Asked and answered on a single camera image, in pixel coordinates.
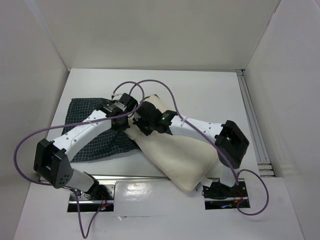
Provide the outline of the cream white pillow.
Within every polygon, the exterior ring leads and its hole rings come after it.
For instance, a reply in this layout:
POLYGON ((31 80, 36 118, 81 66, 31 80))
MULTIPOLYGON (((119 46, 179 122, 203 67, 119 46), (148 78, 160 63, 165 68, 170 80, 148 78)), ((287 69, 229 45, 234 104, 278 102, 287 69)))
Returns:
POLYGON ((217 151, 203 141, 156 131, 146 136, 132 117, 129 125, 124 133, 182 191, 192 191, 218 160, 217 151))

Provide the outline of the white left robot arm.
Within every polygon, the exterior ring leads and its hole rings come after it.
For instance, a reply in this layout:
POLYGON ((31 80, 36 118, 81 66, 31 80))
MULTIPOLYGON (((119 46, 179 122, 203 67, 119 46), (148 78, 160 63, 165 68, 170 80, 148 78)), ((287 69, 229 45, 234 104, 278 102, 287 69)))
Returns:
POLYGON ((124 93, 118 100, 105 100, 80 124, 52 141, 42 139, 36 146, 33 169, 56 189, 76 189, 88 200, 99 200, 107 194, 92 175, 72 168, 76 154, 98 135, 108 130, 129 128, 127 113, 138 102, 124 93))

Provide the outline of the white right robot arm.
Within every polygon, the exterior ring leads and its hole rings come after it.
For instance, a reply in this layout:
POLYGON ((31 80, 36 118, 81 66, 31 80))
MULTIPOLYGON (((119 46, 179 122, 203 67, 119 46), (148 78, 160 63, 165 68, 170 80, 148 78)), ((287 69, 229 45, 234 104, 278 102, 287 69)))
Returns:
POLYGON ((206 173, 217 160, 222 164, 220 194, 230 196, 239 185, 240 166, 250 142, 235 122, 204 122, 176 111, 160 111, 145 101, 132 123, 136 144, 180 189, 189 192, 202 183, 212 190, 206 173))

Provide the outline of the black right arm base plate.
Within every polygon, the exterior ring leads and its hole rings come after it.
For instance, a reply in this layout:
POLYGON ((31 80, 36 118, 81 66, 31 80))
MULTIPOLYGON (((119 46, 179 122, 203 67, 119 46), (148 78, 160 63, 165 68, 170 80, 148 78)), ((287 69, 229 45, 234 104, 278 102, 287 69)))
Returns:
POLYGON ((239 185, 228 187, 219 181, 213 181, 210 186, 202 186, 202 196, 206 210, 227 210, 250 208, 247 186, 244 180, 239 185))

